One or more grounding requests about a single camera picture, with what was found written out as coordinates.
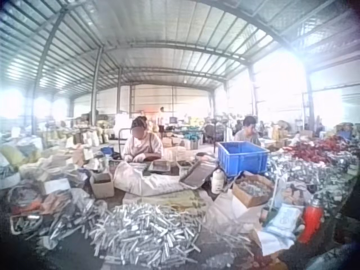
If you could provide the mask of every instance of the pile of metal parts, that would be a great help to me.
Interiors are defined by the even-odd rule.
[[[172,268],[186,262],[195,245],[201,224],[186,212],[168,206],[128,204],[107,211],[89,233],[95,256],[111,264],[137,264]]]
[[[26,240],[35,240],[41,254],[54,249],[60,240],[78,230],[85,233],[87,238],[96,220],[107,211],[107,203],[102,200],[95,202],[79,188],[74,188],[71,192],[64,191],[63,194],[68,202],[62,211],[54,215],[43,215],[41,210],[36,210],[10,216],[11,233],[24,235]]]
[[[304,182],[308,191],[321,199],[327,217],[348,196],[350,183],[344,179],[344,173],[357,158],[347,151],[324,153],[329,163],[305,161],[290,153],[273,153],[269,155],[265,176],[273,181],[286,177],[287,182]]]
[[[247,194],[254,196],[254,197],[265,196],[271,192],[271,190],[266,185],[264,185],[260,182],[251,182],[250,183],[247,181],[242,181],[242,182],[240,182],[239,186]]]

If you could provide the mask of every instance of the woman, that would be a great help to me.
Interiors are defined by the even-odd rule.
[[[160,159],[163,143],[160,138],[147,131],[145,116],[138,116],[131,124],[132,136],[125,143],[123,157],[126,162],[143,162]]]

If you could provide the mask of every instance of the hand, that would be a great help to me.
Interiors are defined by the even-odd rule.
[[[146,158],[146,155],[144,153],[137,155],[134,157],[133,162],[143,162]]]
[[[131,161],[133,161],[133,157],[131,155],[125,155],[124,161],[131,162]]]

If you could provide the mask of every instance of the red spray bottle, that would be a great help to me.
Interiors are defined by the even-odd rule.
[[[305,221],[305,230],[298,238],[300,243],[308,243],[313,234],[319,229],[323,209],[319,199],[313,199],[311,204],[305,209],[303,218]]]

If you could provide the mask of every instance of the white shirt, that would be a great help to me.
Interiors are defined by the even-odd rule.
[[[151,132],[146,132],[143,139],[136,139],[133,136],[128,138],[125,143],[122,156],[125,157],[125,155],[131,155],[135,158],[137,155],[142,153],[160,154],[163,156],[164,148],[161,139]]]

